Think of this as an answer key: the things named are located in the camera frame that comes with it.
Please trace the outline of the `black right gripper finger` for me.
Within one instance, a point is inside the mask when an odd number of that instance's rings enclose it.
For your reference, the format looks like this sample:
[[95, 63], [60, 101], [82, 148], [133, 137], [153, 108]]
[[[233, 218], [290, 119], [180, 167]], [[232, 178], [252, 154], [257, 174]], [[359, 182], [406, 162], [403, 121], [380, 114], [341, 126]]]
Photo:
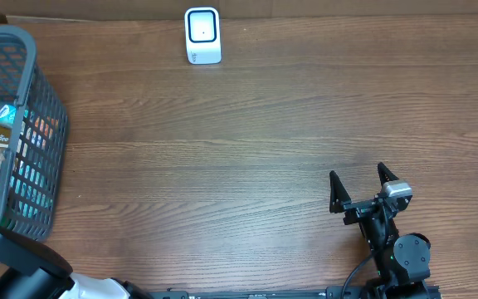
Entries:
[[329, 211], [331, 213], [343, 213], [344, 206], [350, 204], [352, 199], [340, 181], [339, 176], [334, 170], [329, 172], [330, 181], [330, 200]]
[[384, 185], [387, 182], [399, 180], [399, 177], [396, 176], [383, 162], [378, 163], [378, 176], [381, 185]]

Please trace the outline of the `orange snack packet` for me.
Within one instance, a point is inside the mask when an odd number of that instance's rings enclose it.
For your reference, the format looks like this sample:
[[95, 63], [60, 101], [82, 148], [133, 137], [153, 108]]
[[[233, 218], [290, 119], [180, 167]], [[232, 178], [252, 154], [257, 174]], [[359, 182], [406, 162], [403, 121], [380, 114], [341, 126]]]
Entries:
[[43, 120], [37, 117], [34, 121], [34, 126], [28, 128], [26, 132], [26, 139], [32, 142], [36, 147], [44, 150], [47, 146], [47, 141], [54, 137], [55, 129], [59, 127], [59, 120], [47, 117]]

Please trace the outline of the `teal snack packet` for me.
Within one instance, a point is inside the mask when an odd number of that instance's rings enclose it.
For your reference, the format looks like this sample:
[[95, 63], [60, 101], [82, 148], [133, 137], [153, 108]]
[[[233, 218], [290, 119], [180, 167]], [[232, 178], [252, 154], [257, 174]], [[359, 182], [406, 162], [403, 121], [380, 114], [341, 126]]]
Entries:
[[34, 167], [25, 165], [24, 161], [17, 159], [16, 162], [18, 167], [15, 170], [21, 178], [13, 175], [10, 184], [11, 191], [21, 197], [17, 201], [17, 210], [24, 217], [34, 218], [39, 213], [36, 206], [44, 209], [51, 209], [53, 206], [53, 199], [47, 196], [47, 179]]

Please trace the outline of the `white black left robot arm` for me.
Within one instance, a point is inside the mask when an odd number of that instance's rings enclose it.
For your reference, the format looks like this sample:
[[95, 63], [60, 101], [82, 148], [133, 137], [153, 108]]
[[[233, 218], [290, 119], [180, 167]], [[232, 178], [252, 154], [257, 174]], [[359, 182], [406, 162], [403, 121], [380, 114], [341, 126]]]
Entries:
[[150, 298], [133, 283], [74, 273], [43, 243], [0, 226], [0, 298]]

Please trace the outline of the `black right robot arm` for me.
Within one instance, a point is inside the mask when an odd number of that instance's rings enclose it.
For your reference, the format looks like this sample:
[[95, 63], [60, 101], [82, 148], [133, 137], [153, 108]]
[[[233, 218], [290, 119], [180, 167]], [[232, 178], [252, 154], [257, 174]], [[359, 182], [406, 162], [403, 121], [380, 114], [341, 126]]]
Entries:
[[[335, 171], [329, 173], [329, 211], [343, 214], [344, 224], [358, 224], [370, 254], [347, 276], [337, 298], [439, 298], [437, 287], [429, 287], [431, 244], [420, 233], [400, 235], [394, 222], [412, 200], [410, 184], [378, 163], [380, 191], [372, 199], [354, 202]], [[368, 262], [374, 262], [378, 277], [351, 289], [354, 276]]]

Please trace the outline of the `white barcode scanner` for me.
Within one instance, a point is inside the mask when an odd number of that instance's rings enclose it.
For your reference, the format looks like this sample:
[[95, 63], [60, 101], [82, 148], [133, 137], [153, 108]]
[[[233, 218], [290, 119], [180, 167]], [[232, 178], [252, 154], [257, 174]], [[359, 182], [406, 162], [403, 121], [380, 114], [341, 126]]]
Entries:
[[219, 12], [214, 7], [191, 7], [184, 14], [188, 61], [193, 65], [222, 60]]

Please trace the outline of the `grey plastic mesh basket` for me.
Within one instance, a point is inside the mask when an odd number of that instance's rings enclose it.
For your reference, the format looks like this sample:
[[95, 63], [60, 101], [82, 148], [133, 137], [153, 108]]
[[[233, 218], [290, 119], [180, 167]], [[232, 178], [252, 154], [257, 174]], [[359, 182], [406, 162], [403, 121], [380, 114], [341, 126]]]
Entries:
[[70, 130], [65, 106], [37, 64], [32, 36], [0, 26], [0, 110], [15, 107], [0, 134], [0, 225], [37, 241], [51, 233]]

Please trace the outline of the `small teal white box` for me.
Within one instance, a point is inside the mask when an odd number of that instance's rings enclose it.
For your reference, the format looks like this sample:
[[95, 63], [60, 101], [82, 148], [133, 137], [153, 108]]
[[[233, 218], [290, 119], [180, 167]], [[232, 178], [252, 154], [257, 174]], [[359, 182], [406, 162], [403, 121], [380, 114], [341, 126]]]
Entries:
[[16, 114], [17, 108], [14, 105], [4, 105], [0, 109], [0, 126], [11, 129], [13, 127]]

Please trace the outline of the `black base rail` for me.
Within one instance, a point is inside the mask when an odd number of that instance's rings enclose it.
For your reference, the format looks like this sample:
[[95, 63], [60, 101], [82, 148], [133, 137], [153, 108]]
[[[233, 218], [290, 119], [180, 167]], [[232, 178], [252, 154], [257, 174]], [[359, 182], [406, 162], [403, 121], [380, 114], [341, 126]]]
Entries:
[[[251, 292], [199, 292], [186, 291], [148, 292], [154, 299], [340, 299], [343, 287], [327, 287], [324, 290], [293, 290], [293, 291], [251, 291]], [[347, 287], [344, 299], [372, 298], [362, 296], [362, 287]], [[411, 291], [408, 295], [392, 295], [378, 298], [431, 298], [441, 299], [438, 287], [429, 287], [428, 294], [424, 291]]]

